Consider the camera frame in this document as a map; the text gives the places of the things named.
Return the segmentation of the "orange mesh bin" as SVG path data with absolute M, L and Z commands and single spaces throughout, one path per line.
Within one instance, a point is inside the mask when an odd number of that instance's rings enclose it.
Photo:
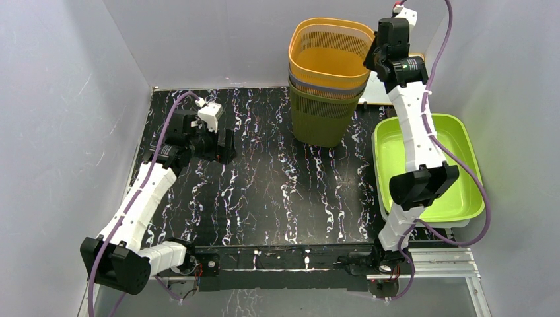
M 289 70 L 305 83 L 354 89 L 370 71 L 363 61 L 375 39 L 369 26 L 336 18 L 310 18 L 294 30 L 288 49 Z

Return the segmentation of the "grey mesh bin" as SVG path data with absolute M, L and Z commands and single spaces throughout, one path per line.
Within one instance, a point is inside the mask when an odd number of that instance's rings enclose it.
M 356 88 L 330 88 L 321 85 L 315 85 L 307 83 L 296 78 L 291 71 L 289 71 L 290 83 L 298 90 L 311 94 L 313 96 L 318 96 L 322 98 L 332 98 L 337 100 L 349 100 L 355 97 L 360 97 L 365 90 L 367 81 L 363 82 Z

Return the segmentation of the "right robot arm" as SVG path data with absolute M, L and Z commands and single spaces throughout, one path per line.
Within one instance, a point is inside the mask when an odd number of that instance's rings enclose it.
M 390 273 L 404 259 L 409 229 L 421 214 L 457 181 L 457 166 L 448 164 L 435 145 L 437 135 L 423 96 L 429 76 L 420 57 L 409 56 L 411 18 L 382 18 L 363 65 L 384 83 L 396 111 L 405 149 L 405 172 L 390 178 L 393 204 L 372 249 L 372 266 Z

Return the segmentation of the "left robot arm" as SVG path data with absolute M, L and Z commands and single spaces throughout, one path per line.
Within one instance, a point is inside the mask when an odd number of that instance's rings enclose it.
M 136 295 L 151 277 L 168 269 L 182 275 L 194 272 L 198 260 L 191 242 L 169 238 L 143 248 L 141 241 L 162 199 L 191 159 L 226 165 L 236 157 L 232 130 L 219 131 L 223 114 L 223 108 L 213 102 L 197 111 L 173 111 L 116 214 L 96 238 L 86 237 L 81 244 L 94 283 Z

